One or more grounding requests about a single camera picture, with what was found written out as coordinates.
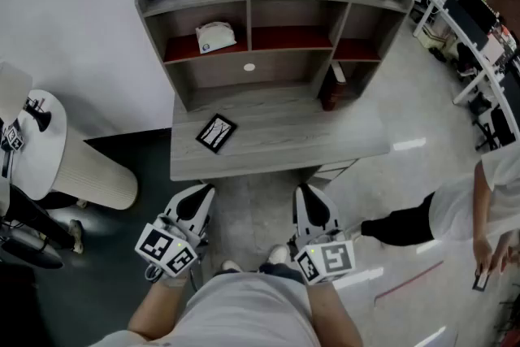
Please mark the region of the person's dark trousers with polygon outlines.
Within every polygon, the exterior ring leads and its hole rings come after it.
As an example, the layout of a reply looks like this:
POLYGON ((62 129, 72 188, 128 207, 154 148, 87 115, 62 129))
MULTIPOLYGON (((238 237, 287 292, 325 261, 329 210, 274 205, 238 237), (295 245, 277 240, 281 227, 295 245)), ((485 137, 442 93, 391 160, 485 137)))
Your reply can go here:
POLYGON ((259 268, 258 272, 266 275, 273 275, 280 278, 296 281, 299 284, 304 284, 303 277, 298 270, 292 269, 285 263, 270 263, 265 262, 259 268))

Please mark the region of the white soft tissue packet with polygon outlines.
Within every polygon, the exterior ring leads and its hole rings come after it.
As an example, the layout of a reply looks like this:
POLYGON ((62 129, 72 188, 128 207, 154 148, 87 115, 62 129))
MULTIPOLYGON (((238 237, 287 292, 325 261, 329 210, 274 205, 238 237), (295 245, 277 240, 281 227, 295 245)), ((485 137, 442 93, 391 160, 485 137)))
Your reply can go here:
POLYGON ((211 22, 196 28, 197 42, 201 54, 220 50, 236 44, 232 26, 226 22, 211 22))

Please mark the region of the person's light grey shirt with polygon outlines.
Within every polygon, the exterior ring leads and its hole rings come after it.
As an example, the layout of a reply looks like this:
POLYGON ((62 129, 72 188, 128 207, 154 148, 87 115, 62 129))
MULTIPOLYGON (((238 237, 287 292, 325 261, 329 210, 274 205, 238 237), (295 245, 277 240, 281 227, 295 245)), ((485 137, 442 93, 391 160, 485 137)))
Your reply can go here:
POLYGON ((117 331, 90 347, 320 347, 306 287, 261 273, 218 275, 156 340, 117 331))

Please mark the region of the black office chair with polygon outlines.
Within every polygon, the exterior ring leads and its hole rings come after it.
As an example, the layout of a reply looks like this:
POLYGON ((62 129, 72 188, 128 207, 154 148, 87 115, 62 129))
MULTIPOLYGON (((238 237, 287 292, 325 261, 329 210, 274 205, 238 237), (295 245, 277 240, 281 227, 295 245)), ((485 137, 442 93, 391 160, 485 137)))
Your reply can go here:
POLYGON ((487 145, 489 150, 493 151, 515 142, 515 136, 509 129, 505 114, 499 106, 492 109, 491 122, 492 126, 481 124, 477 119, 472 121, 472 124, 479 128, 485 138, 482 143, 475 147, 476 150, 481 150, 487 145))

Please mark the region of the red floor tape line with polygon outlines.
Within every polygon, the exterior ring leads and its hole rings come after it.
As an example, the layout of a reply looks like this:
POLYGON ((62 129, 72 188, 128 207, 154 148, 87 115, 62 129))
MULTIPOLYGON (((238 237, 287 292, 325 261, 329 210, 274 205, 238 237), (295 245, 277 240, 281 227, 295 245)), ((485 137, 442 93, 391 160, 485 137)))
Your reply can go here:
POLYGON ((418 273, 417 275, 414 275, 411 278, 409 278, 407 280, 404 280, 403 282, 401 282, 401 283, 399 283, 397 285, 394 285, 393 287, 391 287, 391 288, 389 288, 389 289, 387 289, 387 290, 377 294, 374 297, 374 304, 376 304, 379 300, 383 299, 384 297, 388 296, 389 294, 394 293, 397 290, 399 290, 401 288, 404 288, 406 285, 411 284, 414 281, 422 278, 423 276, 425 276, 429 272, 431 272, 431 271, 435 270, 437 267, 441 266, 443 263, 444 263, 444 260, 436 262, 432 266, 430 266, 427 269, 425 269, 425 270, 421 271, 420 273, 418 273))

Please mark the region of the beige lamp shade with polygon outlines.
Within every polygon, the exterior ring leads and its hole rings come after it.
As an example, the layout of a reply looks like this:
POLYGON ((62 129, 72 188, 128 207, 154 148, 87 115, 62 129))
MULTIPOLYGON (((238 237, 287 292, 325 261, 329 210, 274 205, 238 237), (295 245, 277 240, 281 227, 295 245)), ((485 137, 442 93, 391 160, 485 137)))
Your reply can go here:
POLYGON ((29 74, 8 62, 0 62, 0 119, 3 123, 14 123, 32 87, 33 78, 29 74))

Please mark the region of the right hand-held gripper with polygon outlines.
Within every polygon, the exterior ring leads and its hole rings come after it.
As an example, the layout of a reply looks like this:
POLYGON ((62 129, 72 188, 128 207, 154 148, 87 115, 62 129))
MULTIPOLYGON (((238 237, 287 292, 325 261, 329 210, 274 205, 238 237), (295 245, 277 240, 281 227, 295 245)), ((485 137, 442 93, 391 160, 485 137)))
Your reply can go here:
POLYGON ((306 284, 337 280, 356 269, 353 242, 337 223, 333 201, 320 189, 300 184, 295 191, 297 226, 288 241, 291 261, 306 284), (330 228, 327 224, 334 220, 330 228), (322 229, 309 229, 310 224, 322 229))

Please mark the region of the dark red hardcover book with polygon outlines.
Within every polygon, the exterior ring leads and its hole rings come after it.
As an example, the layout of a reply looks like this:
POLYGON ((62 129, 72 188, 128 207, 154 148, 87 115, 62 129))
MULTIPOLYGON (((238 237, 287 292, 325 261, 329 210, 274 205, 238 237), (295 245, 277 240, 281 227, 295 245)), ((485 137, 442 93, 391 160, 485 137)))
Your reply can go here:
POLYGON ((347 89, 347 80, 339 62, 332 61, 318 98, 324 111, 333 111, 347 89))

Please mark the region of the small black picture frame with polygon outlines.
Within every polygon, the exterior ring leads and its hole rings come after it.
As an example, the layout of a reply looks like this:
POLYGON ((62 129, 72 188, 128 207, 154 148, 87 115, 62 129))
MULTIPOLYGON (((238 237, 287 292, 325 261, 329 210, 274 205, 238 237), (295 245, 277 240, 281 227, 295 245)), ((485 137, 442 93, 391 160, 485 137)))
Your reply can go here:
POLYGON ((234 122, 220 114, 215 114, 196 136, 196 141, 217 154, 236 129, 237 125, 234 122))

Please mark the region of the long white office desk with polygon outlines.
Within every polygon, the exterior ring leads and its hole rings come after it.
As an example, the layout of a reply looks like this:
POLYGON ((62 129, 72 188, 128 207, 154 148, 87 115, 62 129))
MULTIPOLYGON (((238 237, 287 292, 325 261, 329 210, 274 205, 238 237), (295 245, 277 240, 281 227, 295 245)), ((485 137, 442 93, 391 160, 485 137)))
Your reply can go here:
POLYGON ((419 33, 423 30, 423 26, 427 22, 427 19, 430 17, 433 8, 437 8, 439 13, 443 16, 444 20, 448 24, 448 26, 457 35, 458 39, 470 49, 470 51, 482 67, 482 71, 452 100, 453 105, 459 105, 463 101, 463 99, 470 93, 470 91, 473 88, 477 87, 479 82, 482 81, 485 77, 487 77, 492 90, 492 94, 505 114, 505 118, 509 126, 509 129, 514 134, 515 139, 517 141, 520 141, 520 127, 518 126, 518 123, 514 117, 514 113, 507 101, 507 98, 504 95, 503 89, 499 84, 499 80, 496 77, 496 68, 493 67, 489 60, 477 49, 477 44, 470 40, 466 32, 449 14, 449 11, 447 9, 444 9, 444 4, 441 0, 428 1, 428 7, 423 17, 417 24, 413 32, 413 36, 417 37, 419 35, 419 33))

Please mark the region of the dark green floor carpet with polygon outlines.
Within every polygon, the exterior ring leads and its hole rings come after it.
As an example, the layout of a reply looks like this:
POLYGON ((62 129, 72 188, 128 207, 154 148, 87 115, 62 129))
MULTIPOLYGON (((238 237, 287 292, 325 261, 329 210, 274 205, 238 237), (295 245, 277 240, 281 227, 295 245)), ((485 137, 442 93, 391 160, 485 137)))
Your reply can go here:
POLYGON ((0 249, 0 347, 86 347, 126 328, 150 289, 134 246, 146 223, 191 182, 170 179, 167 129, 88 140, 129 168, 138 197, 127 210, 90 205, 54 210, 62 225, 78 219, 84 253, 61 252, 63 266, 33 267, 0 249))

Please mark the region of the black flared stand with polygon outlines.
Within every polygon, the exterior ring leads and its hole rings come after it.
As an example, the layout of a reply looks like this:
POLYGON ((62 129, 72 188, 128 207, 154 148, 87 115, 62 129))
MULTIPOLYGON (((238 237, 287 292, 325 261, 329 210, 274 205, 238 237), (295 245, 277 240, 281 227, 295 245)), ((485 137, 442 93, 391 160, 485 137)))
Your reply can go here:
POLYGON ((36 121, 40 132, 44 132, 49 127, 52 114, 49 111, 43 111, 38 100, 27 98, 24 111, 36 121))

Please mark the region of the black computer monitor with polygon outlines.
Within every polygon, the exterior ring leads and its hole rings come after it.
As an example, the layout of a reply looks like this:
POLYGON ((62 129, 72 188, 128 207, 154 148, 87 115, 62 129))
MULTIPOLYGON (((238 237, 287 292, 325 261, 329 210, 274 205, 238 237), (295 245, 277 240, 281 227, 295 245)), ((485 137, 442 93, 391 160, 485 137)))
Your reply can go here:
POLYGON ((484 0, 458 0, 458 3, 485 33, 496 26, 496 13, 484 0))
POLYGON ((458 0, 445 0, 444 9, 467 35, 471 43, 476 44, 476 49, 481 51, 488 43, 488 35, 458 3, 458 0))

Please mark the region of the white round pedestal table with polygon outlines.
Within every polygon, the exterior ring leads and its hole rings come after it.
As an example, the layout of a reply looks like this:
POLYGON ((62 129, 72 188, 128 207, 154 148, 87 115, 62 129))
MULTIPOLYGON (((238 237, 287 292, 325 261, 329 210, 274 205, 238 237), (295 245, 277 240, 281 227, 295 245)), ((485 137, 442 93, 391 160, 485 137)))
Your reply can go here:
POLYGON ((51 113, 51 121, 40 132, 33 117, 19 114, 24 145, 14 154, 11 183, 34 201, 55 191, 114 210, 131 207, 138 193, 135 175, 85 143, 53 94, 33 89, 28 97, 51 113))

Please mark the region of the spare hand-held gripper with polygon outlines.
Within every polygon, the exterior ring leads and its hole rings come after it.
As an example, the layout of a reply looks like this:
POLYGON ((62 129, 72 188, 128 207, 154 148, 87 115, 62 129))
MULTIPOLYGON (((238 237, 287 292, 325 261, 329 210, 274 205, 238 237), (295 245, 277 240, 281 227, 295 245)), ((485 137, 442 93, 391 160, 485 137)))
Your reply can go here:
POLYGON ((0 147, 6 151, 19 151, 24 146, 24 139, 20 127, 12 124, 2 133, 2 141, 0 147))

